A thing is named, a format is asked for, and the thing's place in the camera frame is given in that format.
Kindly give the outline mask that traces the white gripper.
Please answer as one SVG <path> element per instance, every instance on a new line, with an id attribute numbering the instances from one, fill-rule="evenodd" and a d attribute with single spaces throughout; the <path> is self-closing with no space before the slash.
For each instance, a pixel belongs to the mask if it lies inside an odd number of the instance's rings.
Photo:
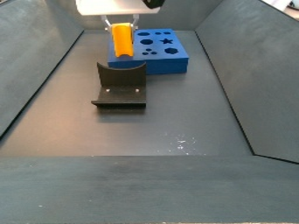
<path id="1" fill-rule="evenodd" d="M 107 15 L 132 15 L 132 30 L 138 29 L 139 14 L 155 14 L 160 8 L 150 9 L 143 0 L 75 0 L 78 11 L 83 16 L 102 15 L 106 31 L 111 32 L 112 24 Z"/>

